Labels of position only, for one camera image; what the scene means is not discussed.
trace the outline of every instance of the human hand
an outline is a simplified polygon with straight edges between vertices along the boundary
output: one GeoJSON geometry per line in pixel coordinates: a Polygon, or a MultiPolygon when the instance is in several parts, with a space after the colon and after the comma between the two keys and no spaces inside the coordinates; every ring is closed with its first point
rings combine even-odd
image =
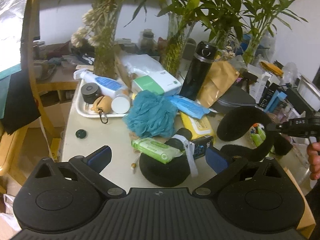
{"type": "Polygon", "coordinates": [[[310,163],[310,179],[317,180],[320,178],[320,156],[318,155],[320,151],[320,143],[312,143],[308,145],[307,153],[309,155],[310,163]]]}

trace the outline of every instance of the wooden chair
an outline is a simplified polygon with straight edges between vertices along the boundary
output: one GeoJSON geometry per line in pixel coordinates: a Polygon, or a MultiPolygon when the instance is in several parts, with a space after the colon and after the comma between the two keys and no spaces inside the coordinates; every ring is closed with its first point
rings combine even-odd
{"type": "MultiPolygon", "coordinates": [[[[60,134],[52,125],[49,117],[44,111],[44,107],[41,103],[40,96],[37,89],[36,78],[33,70],[33,53],[32,44],[34,37],[34,28],[32,28],[33,23],[36,19],[36,13],[38,3],[40,0],[27,0],[26,10],[23,20],[22,27],[22,37],[21,40],[21,68],[28,68],[30,86],[33,93],[33,97],[38,101],[38,109],[41,114],[41,119],[46,131],[53,138],[60,138],[60,134]]],[[[0,140],[0,176],[8,173],[13,179],[15,179],[20,185],[23,185],[26,181],[25,175],[18,168],[18,160],[20,155],[20,150],[24,138],[27,133],[28,126],[24,126],[19,130],[15,131],[13,134],[8,135],[4,133],[0,140]]],[[[5,193],[6,190],[0,185],[0,193],[5,193]]]]}

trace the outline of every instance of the black foam pad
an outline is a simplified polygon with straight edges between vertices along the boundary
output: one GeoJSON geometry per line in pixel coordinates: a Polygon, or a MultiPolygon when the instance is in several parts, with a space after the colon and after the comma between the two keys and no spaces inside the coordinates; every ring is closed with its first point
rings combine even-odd
{"type": "Polygon", "coordinates": [[[283,138],[279,133],[274,133],[275,153],[280,156],[286,155],[292,149],[292,144],[283,138]]]}
{"type": "MultiPolygon", "coordinates": [[[[255,123],[261,123],[266,127],[271,122],[267,114],[258,108],[253,106],[238,107],[223,117],[217,129],[217,136],[223,141],[234,141],[244,136],[255,123]]],[[[239,155],[251,162],[256,162],[262,160],[270,152],[273,145],[275,145],[277,154],[286,155],[292,148],[288,143],[282,136],[266,131],[266,139],[256,149],[225,145],[221,151],[229,156],[239,155]]]]}
{"type": "Polygon", "coordinates": [[[190,174],[186,155],[173,158],[169,163],[163,164],[141,153],[139,166],[143,176],[160,187],[175,187],[184,182],[190,174]]]}

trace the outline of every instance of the white spray bottle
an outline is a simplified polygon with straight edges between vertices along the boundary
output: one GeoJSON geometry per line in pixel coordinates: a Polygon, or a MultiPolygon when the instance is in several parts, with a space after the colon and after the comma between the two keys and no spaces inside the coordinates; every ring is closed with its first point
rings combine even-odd
{"type": "Polygon", "coordinates": [[[115,92],[117,90],[127,89],[126,85],[123,85],[112,78],[97,76],[92,72],[88,71],[87,68],[76,70],[73,73],[73,79],[83,79],[86,83],[96,83],[101,88],[102,94],[105,96],[109,96],[112,99],[115,97],[115,92]]]}

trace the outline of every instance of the black round container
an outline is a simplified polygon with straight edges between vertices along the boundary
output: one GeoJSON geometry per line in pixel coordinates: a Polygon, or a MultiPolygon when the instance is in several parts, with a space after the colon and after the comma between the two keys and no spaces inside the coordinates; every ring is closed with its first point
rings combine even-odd
{"type": "MultiPolygon", "coordinates": [[[[186,128],[180,128],[176,134],[184,136],[188,141],[192,138],[192,133],[186,128]]],[[[179,149],[180,151],[184,151],[183,143],[177,138],[170,138],[164,144],[169,145],[173,148],[179,149]]]]}
{"type": "Polygon", "coordinates": [[[198,44],[180,91],[181,96],[196,100],[211,64],[215,61],[216,52],[217,48],[206,41],[201,41],[198,44]]]}
{"type": "Polygon", "coordinates": [[[87,104],[93,104],[97,98],[102,96],[101,89],[96,83],[84,84],[81,88],[81,94],[87,104]]]}
{"type": "MultiPolygon", "coordinates": [[[[184,136],[187,140],[192,138],[192,133],[186,128],[180,128],[176,134],[184,136]]],[[[181,151],[184,150],[183,143],[176,138],[170,138],[165,144],[181,151]]],[[[173,158],[169,163],[163,164],[141,153],[139,167],[148,181],[160,187],[175,187],[184,182],[190,174],[186,155],[173,158]]]]}

